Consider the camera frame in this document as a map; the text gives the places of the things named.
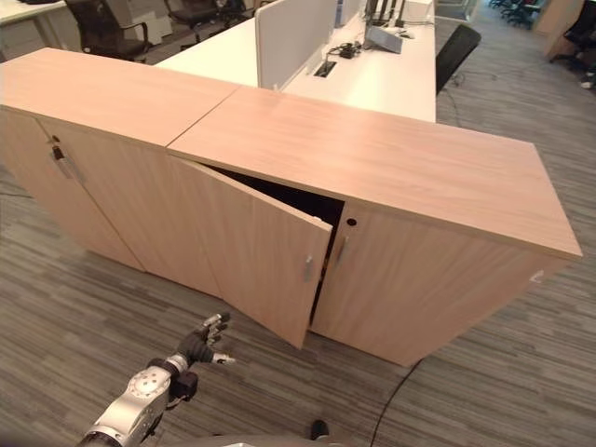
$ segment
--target desk divider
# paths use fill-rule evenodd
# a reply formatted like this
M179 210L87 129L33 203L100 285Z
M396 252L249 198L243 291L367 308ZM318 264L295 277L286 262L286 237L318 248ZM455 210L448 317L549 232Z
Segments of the desk divider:
M259 87L281 90L312 62L330 40L336 8L337 0L277 0L257 9Z

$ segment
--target white desk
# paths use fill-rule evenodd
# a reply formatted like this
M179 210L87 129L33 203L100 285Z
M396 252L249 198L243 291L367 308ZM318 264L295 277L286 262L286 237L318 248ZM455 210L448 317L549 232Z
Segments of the white desk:
M157 67L258 87L254 19L167 58Z
M374 49L352 60L330 57L338 63L327 78L314 77L304 69L283 91L435 122L434 26L408 26L408 30L415 39L404 39L399 55ZM363 35L364 23L357 16L334 32L325 52L344 42L361 42ZM217 34L157 66L257 87L254 20Z
M361 109L436 120L435 27L408 26L414 39L403 39L401 54L382 50L362 51L348 60L336 61L329 75L313 76L304 69L284 88L287 93L339 102ZM338 30L325 51L345 42L363 41L364 23L359 17Z
M33 18L39 14L54 9L66 7L64 2L50 3L47 5L27 5L19 0L0 0L0 25Z

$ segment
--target office desk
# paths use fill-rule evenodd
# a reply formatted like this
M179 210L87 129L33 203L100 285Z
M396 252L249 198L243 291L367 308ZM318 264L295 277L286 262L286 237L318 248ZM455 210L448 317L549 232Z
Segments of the office desk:
M403 39L401 54L367 50L354 59L330 56L337 64L326 77L304 69L285 92L360 109L435 122L435 27L408 26L414 39ZM337 30L324 51L345 42L363 41L364 23L353 18Z
M26 20L52 11L66 7L64 2L50 3L48 5L27 5L19 0L0 0L0 25L12 21Z
M404 39L399 55L366 51L356 59L338 61L328 78L303 69L284 91L308 98L350 105L392 115L435 122L435 30L432 25L409 26L415 39ZM335 30L330 47L362 40L358 16ZM255 22L234 28L160 62L158 67L257 87Z
M26 5L0 0L2 59L10 60L42 47L80 50L76 22L64 2Z
M254 19L216 34L156 66L257 87L259 81Z

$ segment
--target cable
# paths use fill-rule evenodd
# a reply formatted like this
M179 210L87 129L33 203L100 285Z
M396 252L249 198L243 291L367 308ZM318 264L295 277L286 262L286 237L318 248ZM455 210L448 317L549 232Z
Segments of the cable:
M27 196L26 194L12 194L12 193L0 193L0 196L20 197L20 198L33 198L31 196Z
M464 84L464 82L466 81L466 75L483 75L483 76L490 76L494 81L496 81L499 76L505 76L505 75L510 75L513 73L525 73L526 71L536 68L536 67L540 67L542 65L546 65L548 62L540 62L540 63L533 63L531 65L526 65L525 67L521 67L521 68L513 68L511 70L506 70L504 72L495 72L495 73L491 73L491 72L474 72L472 70L462 70L461 72L457 73L453 80L454 83L457 87L460 87Z
M459 109L457 108L457 102L455 102L455 98L454 95L451 94L451 91L449 91L449 89L444 88L443 89L445 91L445 93L447 93L447 96L449 97L449 99L451 100L452 104L454 105L454 110L455 110L455 121L457 122L457 126L459 128L462 127L462 122L459 119Z
M408 373L403 377L403 379L400 380L400 382L398 383L398 385L395 387L395 389L393 390L393 393L391 393L391 396L387 400L387 402L385 404L385 407L383 407L383 411L381 411L381 414L379 415L379 418L376 421L376 426L374 426L374 432L372 433L371 444L370 444L369 447L373 447L374 442L376 441L376 435L377 435L377 433L379 431L379 426L381 426L381 421L383 420L383 417L385 416L385 413L386 413L387 409L389 408L389 405L391 404L391 402L393 401L393 399L398 395L398 393L400 392L401 387L406 384L406 382L408 381L408 379L410 378L410 376L412 375L412 373L414 371L416 371L416 368L418 368L418 366L420 366L420 363L422 363L422 360L424 360L424 359L425 358L419 359L412 366L412 368L408 371Z

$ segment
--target cabinet door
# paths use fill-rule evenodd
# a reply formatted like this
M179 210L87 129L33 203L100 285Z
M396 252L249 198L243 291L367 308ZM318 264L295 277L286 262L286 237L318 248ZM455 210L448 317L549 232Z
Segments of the cabinet door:
M56 222L86 249L141 268L69 167L50 156L48 136L37 120L2 110L0 123L2 160Z
M82 183L148 272L219 295L200 239L175 191L163 147L44 119Z
M335 240L312 330L402 365L566 264L347 203Z
M302 346L331 226L212 169L172 162L222 298Z

